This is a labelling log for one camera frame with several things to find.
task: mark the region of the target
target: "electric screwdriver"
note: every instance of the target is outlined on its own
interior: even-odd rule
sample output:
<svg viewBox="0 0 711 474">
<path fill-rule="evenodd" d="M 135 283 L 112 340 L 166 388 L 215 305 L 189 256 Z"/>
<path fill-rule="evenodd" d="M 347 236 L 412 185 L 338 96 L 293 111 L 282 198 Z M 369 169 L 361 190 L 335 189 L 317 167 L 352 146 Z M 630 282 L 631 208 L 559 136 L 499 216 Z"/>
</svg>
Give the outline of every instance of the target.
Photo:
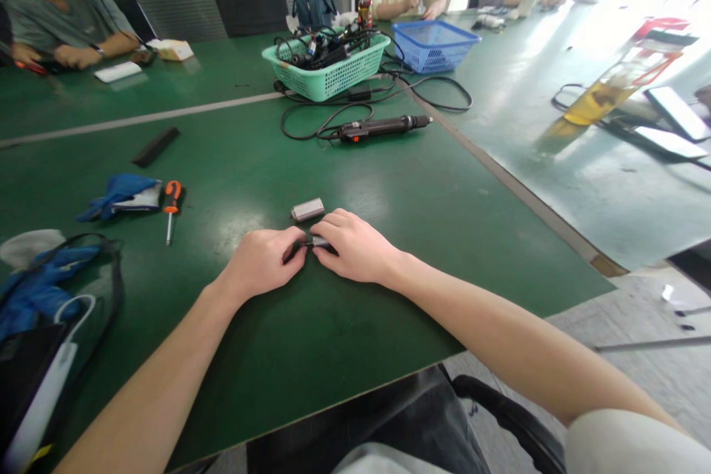
<svg viewBox="0 0 711 474">
<path fill-rule="evenodd" d="M 359 142 L 366 137 L 377 137 L 388 133 L 405 133 L 415 128 L 425 127 L 432 122 L 427 115 L 403 115 L 381 121 L 349 122 L 338 129 L 342 142 Z"/>
</svg>

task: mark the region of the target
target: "white sleeve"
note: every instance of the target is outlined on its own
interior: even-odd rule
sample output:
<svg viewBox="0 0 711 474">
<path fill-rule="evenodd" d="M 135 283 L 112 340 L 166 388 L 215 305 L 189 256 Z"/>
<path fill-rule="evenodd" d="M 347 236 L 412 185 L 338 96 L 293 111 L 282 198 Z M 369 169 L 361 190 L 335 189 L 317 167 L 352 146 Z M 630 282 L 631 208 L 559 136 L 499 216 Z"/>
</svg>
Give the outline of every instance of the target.
<svg viewBox="0 0 711 474">
<path fill-rule="evenodd" d="M 711 451 L 629 411 L 587 413 L 568 429 L 565 441 L 568 474 L 711 474 Z"/>
</svg>

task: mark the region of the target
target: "green t-shirt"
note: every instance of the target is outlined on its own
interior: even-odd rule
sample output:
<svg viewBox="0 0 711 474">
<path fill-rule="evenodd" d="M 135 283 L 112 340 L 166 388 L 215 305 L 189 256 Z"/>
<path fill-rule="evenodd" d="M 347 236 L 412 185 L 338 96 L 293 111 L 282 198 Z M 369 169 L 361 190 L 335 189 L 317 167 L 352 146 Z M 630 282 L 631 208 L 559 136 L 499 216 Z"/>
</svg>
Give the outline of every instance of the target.
<svg viewBox="0 0 711 474">
<path fill-rule="evenodd" d="M 51 55 L 62 44 L 88 48 L 119 31 L 136 34 L 113 0 L 65 1 L 69 13 L 49 1 L 10 3 L 14 42 Z"/>
</svg>

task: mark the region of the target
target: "green plastic basket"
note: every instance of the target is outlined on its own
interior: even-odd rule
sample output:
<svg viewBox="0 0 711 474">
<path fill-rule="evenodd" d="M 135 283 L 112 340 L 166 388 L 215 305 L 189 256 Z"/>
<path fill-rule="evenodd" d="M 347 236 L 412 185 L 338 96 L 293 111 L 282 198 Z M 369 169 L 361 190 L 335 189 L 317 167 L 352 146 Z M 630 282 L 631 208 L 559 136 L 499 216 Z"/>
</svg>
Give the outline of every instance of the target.
<svg viewBox="0 0 711 474">
<path fill-rule="evenodd" d="M 288 63 L 291 59 L 291 50 L 296 54 L 306 52 L 306 45 L 298 39 L 289 41 L 291 50 L 285 44 L 280 47 L 274 45 L 264 50 L 261 56 L 272 64 L 277 79 L 284 82 L 284 85 L 292 91 L 311 101 L 324 101 L 376 74 L 383 51 L 388 44 L 390 44 L 390 37 L 374 35 L 370 39 L 370 47 L 366 50 L 320 70 L 302 70 Z"/>
</svg>

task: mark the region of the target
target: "wristwatch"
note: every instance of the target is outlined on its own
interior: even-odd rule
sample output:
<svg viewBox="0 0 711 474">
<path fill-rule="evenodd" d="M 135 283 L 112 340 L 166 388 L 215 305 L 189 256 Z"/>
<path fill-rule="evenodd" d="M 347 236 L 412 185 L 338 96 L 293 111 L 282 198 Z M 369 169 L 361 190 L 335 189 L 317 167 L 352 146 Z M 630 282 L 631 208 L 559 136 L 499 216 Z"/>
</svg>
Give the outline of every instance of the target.
<svg viewBox="0 0 711 474">
<path fill-rule="evenodd" d="M 97 52 L 99 52 L 99 55 L 101 55 L 101 57 L 105 57 L 105 56 L 106 56 L 106 52 L 104 52 L 100 47 L 96 46 L 95 44 L 91 44 L 90 46 L 91 46 L 94 50 L 96 50 Z"/>
</svg>

